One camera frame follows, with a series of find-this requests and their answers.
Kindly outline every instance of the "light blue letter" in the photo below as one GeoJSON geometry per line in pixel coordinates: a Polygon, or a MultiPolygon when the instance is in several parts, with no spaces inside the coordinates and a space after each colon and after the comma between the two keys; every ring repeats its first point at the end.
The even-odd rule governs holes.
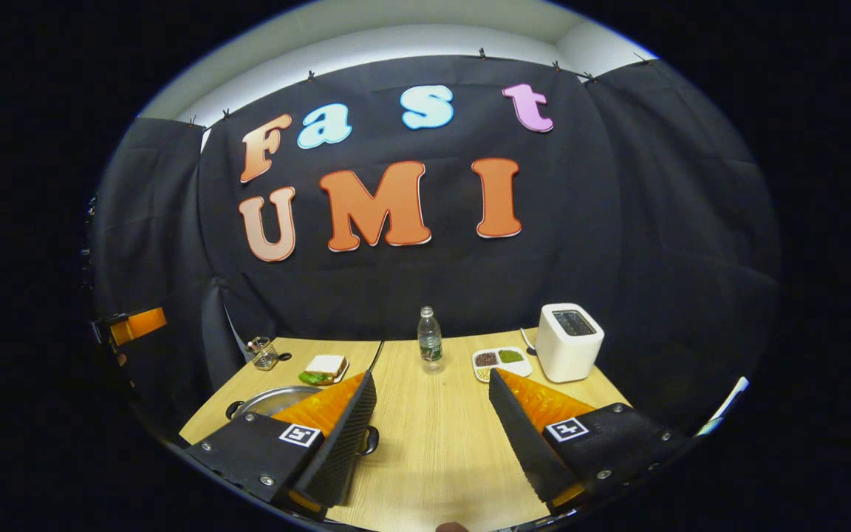
{"type": "Polygon", "coordinates": [[[304,117],[304,128],[298,135],[298,146],[302,149],[317,148],[324,142],[337,144],[350,136],[352,127],[347,125],[347,106],[331,103],[318,107],[304,117]]]}
{"type": "Polygon", "coordinates": [[[409,109],[403,112],[403,123],[411,130],[440,128],[455,114],[449,101],[452,91],[445,85],[412,87],[399,97],[399,104],[409,109]]]}

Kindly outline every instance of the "metal pen holder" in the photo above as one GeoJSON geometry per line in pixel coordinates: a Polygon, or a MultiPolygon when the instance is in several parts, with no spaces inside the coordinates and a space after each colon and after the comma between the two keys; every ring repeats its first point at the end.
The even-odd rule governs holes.
{"type": "Polygon", "coordinates": [[[251,363],[262,371],[270,371],[274,364],[278,363],[278,351],[271,344],[271,340],[264,336],[249,341],[245,350],[253,356],[251,363]]]}

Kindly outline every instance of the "bottle label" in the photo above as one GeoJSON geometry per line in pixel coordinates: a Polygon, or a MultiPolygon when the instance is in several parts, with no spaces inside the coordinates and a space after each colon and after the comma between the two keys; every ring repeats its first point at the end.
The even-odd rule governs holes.
{"type": "Polygon", "coordinates": [[[442,344],[438,344],[436,347],[419,346],[419,353],[422,355],[424,361],[436,361],[442,359],[442,344]]]}

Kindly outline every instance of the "pot handle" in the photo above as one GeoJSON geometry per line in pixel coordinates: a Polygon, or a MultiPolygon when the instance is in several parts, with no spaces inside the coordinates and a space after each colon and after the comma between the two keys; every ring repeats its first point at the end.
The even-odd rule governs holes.
{"type": "Polygon", "coordinates": [[[361,457],[365,457],[367,454],[372,454],[373,451],[376,451],[377,447],[379,447],[379,431],[376,430],[376,427],[369,425],[367,426],[367,448],[359,451],[358,454],[361,457]]]}
{"type": "Polygon", "coordinates": [[[225,417],[229,418],[229,421],[231,421],[233,415],[236,414],[236,410],[239,410],[239,407],[243,404],[245,404],[245,401],[243,400],[237,400],[236,402],[230,404],[229,408],[226,408],[225,410],[225,417]]]}

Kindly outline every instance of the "metal pot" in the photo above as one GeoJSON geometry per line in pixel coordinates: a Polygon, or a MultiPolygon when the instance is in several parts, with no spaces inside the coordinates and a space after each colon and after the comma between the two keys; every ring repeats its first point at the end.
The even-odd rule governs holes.
{"type": "MultiPolygon", "coordinates": [[[[304,398],[308,398],[320,392],[313,386],[283,386],[281,388],[273,388],[257,394],[250,400],[237,400],[229,405],[225,410],[225,417],[232,420],[237,415],[245,415],[249,412],[271,417],[271,415],[279,413],[304,398]]],[[[374,426],[367,427],[367,445],[366,448],[358,452],[359,455],[365,457],[376,451],[379,446],[379,431],[374,426]]]]}

